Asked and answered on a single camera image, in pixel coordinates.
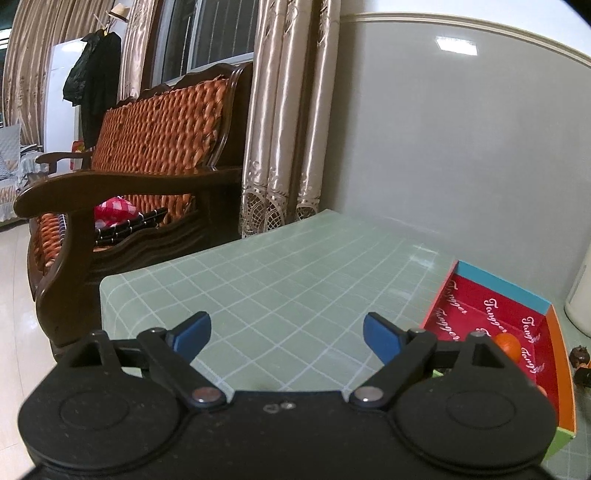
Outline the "red cardboard box tray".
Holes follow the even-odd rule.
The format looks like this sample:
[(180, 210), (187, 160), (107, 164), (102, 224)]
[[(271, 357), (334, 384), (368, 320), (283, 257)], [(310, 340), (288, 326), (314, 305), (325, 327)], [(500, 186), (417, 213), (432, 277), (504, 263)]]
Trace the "red cardboard box tray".
[(575, 438), (575, 398), (568, 353), (550, 301), (457, 261), (422, 328), (441, 340), (463, 341), (473, 331), (492, 338), (515, 337), (520, 344), (519, 367), (547, 395), (557, 413), (558, 427), (546, 456), (553, 456)]

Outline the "orange fruit in box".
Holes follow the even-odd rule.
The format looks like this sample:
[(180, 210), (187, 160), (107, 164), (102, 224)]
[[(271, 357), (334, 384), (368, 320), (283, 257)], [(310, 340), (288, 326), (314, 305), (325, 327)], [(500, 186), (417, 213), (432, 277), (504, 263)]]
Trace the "orange fruit in box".
[(515, 363), (519, 363), (520, 359), (522, 358), (521, 355), (521, 343), (519, 339), (508, 333), (503, 332), (496, 335), (494, 338), (494, 343)]

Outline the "green cutting mat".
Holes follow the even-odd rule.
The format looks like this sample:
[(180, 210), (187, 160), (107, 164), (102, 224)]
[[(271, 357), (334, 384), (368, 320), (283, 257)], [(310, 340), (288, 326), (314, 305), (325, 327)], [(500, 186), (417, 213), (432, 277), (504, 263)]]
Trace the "green cutting mat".
[(403, 329), (427, 314), (451, 255), (326, 210), (276, 230), (109, 276), (102, 326), (115, 339), (211, 315), (193, 367), (235, 390), (351, 392), (380, 367), (363, 341), (375, 311)]

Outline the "red polka dot bag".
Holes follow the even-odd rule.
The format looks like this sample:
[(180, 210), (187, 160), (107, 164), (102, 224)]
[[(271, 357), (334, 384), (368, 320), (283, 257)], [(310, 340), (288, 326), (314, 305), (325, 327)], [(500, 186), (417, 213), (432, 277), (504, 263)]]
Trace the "red polka dot bag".
[(139, 211), (122, 197), (112, 197), (94, 207), (94, 225), (96, 229), (105, 229), (135, 219)]

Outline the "white thermos jug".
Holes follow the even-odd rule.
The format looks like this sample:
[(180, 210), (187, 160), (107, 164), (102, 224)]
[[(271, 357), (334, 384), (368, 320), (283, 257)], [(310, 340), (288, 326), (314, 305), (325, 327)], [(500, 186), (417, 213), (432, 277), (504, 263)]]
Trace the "white thermos jug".
[(584, 263), (565, 301), (569, 320), (581, 331), (590, 332), (590, 264)]

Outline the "wooden woven sofa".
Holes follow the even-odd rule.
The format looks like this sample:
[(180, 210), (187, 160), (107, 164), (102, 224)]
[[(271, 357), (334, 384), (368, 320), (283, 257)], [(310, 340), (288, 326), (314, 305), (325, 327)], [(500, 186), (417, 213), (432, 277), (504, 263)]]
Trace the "wooden woven sofa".
[[(252, 64), (218, 63), (123, 100), (78, 154), (80, 169), (19, 193), (29, 286), (55, 357), (100, 328), (105, 277), (238, 238), (251, 90)], [(94, 207), (112, 197), (139, 214), (96, 229)]]

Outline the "black hanging coat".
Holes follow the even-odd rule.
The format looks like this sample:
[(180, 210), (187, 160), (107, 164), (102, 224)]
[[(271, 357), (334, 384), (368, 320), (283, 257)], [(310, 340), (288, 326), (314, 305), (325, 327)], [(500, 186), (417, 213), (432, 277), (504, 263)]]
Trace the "black hanging coat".
[(121, 66), (121, 38), (99, 29), (81, 39), (82, 54), (70, 70), (63, 99), (80, 107), (82, 138), (86, 149), (98, 140), (104, 115), (117, 102)]

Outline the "beige satin curtain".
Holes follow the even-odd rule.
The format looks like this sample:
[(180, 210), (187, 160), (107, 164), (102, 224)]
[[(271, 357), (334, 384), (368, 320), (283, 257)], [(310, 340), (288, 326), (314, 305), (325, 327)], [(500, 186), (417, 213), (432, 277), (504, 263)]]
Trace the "beige satin curtain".
[(318, 213), (340, 15), (335, 0), (259, 5), (243, 160), (242, 236)]

